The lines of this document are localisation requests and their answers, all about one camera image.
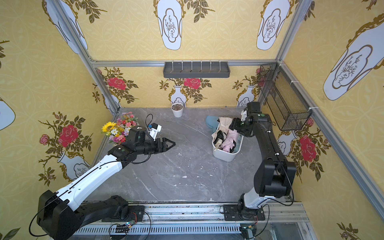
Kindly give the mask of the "pink umbrella sideways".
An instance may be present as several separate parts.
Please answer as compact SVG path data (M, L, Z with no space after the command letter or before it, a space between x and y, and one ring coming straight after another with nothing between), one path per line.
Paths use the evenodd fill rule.
M233 153L237 145L239 133L236 130L229 130L226 139L221 144L221 149L224 152Z

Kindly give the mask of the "white plastic storage box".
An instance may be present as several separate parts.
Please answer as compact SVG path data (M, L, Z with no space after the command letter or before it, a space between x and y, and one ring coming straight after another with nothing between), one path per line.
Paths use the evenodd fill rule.
M217 126L213 127L212 145L213 155L222 161L231 162L240 152L243 136L236 130L231 130L232 118L220 117L217 119Z

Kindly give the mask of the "beige umbrella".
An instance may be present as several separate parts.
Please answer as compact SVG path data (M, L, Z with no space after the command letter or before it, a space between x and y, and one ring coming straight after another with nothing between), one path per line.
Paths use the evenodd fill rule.
M222 143L226 140L228 132L230 130L229 127L232 124L233 119L228 117L219 117L217 122L219 123L219 125L216 131L212 134L214 145L216 145L219 140L221 140Z

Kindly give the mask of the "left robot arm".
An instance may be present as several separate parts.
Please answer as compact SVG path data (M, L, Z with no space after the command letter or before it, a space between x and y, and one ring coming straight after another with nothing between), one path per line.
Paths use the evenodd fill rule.
M132 211L129 203L120 196L85 205L84 200L100 185L129 164L137 156L150 157L164 153L176 143L167 138L154 139L146 128L136 126L126 141L116 145L90 170L56 192L44 192L39 198L34 220L46 235L54 240L67 240L81 227L102 219L125 221Z

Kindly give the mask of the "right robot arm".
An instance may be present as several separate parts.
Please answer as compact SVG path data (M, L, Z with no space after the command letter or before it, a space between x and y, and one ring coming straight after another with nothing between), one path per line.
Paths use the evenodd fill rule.
M256 137L262 162L254 176L254 187L238 201L239 211L258 210L268 201L291 195L296 175L296 165L289 162L281 151L273 132L272 120L263 114L259 102L247 103L241 118L233 119L230 130L240 135Z

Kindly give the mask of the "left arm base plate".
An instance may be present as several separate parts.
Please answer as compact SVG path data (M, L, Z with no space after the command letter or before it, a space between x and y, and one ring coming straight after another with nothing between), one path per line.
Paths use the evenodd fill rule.
M117 216L111 217L111 218L104 218L102 219L102 222L112 222L112 223L129 222L129 221L141 222L145 215L144 210L145 210L145 206L142 206L142 205L128 206L124 208L122 211L120 211Z

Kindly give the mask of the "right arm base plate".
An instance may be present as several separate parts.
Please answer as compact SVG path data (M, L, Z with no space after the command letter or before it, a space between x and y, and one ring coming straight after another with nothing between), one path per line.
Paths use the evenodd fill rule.
M264 211L259 209L240 209L238 205L223 205L221 213L225 221L264 221L266 219Z

